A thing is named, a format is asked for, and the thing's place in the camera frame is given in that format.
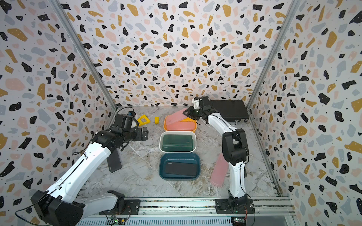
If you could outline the teal storage box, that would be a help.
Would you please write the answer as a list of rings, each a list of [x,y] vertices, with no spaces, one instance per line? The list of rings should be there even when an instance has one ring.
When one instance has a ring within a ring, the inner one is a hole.
[[[165,165],[168,162],[192,163],[198,165],[198,175],[193,178],[180,177],[165,173]],[[201,173],[200,157],[195,153],[165,153],[160,160],[159,176],[164,180],[183,181],[196,180]]]

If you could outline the black briefcase with metal latches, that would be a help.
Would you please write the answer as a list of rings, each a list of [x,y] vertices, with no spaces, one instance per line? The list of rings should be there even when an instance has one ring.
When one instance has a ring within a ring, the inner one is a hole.
[[[248,122],[249,115],[242,100],[213,100],[215,108],[227,122]]]

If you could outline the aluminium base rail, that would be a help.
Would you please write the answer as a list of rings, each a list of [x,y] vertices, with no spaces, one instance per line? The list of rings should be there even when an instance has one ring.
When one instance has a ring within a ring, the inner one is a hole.
[[[119,211],[82,218],[78,226],[298,226],[286,197],[253,197],[231,211],[226,198],[131,198]]]

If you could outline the yellow storage box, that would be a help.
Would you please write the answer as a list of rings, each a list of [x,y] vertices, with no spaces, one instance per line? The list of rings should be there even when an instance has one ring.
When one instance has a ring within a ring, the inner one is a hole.
[[[165,131],[191,131],[194,132],[197,129],[197,122],[191,118],[186,118],[181,121],[175,122],[173,124],[167,124],[166,121],[169,115],[165,118],[164,121],[164,130]]]

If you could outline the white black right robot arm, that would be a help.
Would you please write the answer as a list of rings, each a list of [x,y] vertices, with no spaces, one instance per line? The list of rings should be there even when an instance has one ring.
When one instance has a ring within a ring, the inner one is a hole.
[[[204,111],[190,106],[183,115],[193,120],[203,119],[222,135],[222,155],[230,171],[228,209],[233,213],[245,210],[249,200],[245,188],[245,166],[249,161],[245,131],[230,125],[215,109]]]

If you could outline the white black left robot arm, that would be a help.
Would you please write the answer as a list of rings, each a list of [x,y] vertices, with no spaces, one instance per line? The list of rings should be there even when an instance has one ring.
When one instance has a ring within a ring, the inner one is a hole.
[[[31,202],[40,220],[52,226],[75,226],[82,219],[96,213],[118,215],[127,209],[124,194],[108,190],[93,198],[78,198],[81,188],[98,166],[106,160],[110,172],[122,165],[119,149],[129,142],[148,139],[147,128],[100,131],[91,139],[85,152],[75,164],[46,191],[36,191]]]

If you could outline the pink pencil case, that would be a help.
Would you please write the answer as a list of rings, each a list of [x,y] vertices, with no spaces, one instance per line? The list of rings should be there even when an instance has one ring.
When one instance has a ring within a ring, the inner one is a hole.
[[[195,131],[197,124],[194,121],[179,121],[172,125],[165,126],[166,131]]]
[[[216,187],[222,187],[228,168],[228,163],[224,159],[223,154],[219,154],[210,178],[210,183]]]
[[[187,116],[184,114],[185,111],[187,111],[187,108],[183,108],[183,109],[177,111],[176,113],[168,115],[165,118],[165,125],[169,126],[169,125],[172,125],[172,124],[174,124],[176,122],[179,122],[179,121],[182,121],[182,120],[186,119]]]

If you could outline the green pencil case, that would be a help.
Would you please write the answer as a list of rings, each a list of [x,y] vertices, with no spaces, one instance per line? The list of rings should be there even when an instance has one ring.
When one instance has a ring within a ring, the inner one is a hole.
[[[161,149],[165,152],[192,152],[194,149],[192,135],[166,134]]]

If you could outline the dark grey pencil case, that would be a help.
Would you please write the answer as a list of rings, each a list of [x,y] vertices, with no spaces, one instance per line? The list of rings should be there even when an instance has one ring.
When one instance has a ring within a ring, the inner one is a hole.
[[[122,163],[117,149],[111,152],[110,156],[107,158],[107,164],[111,173],[122,169]]]
[[[180,177],[193,178],[198,175],[198,165],[192,163],[168,162],[165,173]]]

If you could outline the white storage box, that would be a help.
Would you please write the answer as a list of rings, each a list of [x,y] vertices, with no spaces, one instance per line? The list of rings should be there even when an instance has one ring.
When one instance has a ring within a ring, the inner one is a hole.
[[[194,132],[191,132],[191,131],[166,131],[164,133],[162,133],[161,137],[160,137],[160,141],[159,141],[159,149],[164,152],[164,153],[179,153],[179,152],[165,152],[161,149],[161,144],[163,142],[163,138],[164,138],[164,135],[166,134],[187,134],[187,135],[192,135],[192,139],[194,141],[194,149],[192,152],[194,152],[197,148],[197,138],[196,138],[196,135]]]

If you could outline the yellow triangular ruler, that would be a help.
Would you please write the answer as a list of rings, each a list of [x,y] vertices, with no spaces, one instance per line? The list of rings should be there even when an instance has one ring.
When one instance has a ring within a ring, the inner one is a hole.
[[[150,119],[146,115],[142,115],[140,118],[137,119],[139,126],[144,126],[151,123]]]

